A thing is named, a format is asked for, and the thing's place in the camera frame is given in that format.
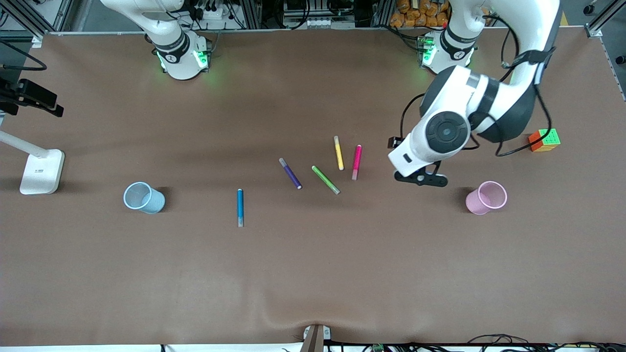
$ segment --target pink marker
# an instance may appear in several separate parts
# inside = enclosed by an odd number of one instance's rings
[[[356,181],[359,175],[359,166],[361,165],[361,145],[356,146],[354,151],[354,164],[352,164],[352,181]]]

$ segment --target light blue cup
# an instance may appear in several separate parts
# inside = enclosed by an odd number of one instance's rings
[[[156,214],[165,206],[165,196],[145,182],[135,182],[124,191],[124,204],[129,209]]]

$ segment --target plastic cup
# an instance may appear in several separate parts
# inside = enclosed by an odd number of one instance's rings
[[[135,182],[124,191],[124,204],[129,209],[156,214],[165,206],[165,196],[145,182]]]
[[[506,204],[506,190],[494,181],[485,181],[465,198],[465,205],[476,215],[485,215]]]

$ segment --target pink cup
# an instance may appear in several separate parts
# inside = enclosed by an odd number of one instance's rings
[[[506,204],[506,190],[494,181],[485,181],[465,198],[465,205],[476,215],[485,215]]]

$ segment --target yellow marker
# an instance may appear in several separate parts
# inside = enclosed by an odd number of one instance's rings
[[[335,152],[337,152],[337,165],[339,170],[344,169],[344,158],[341,156],[341,146],[339,145],[339,136],[335,136]]]

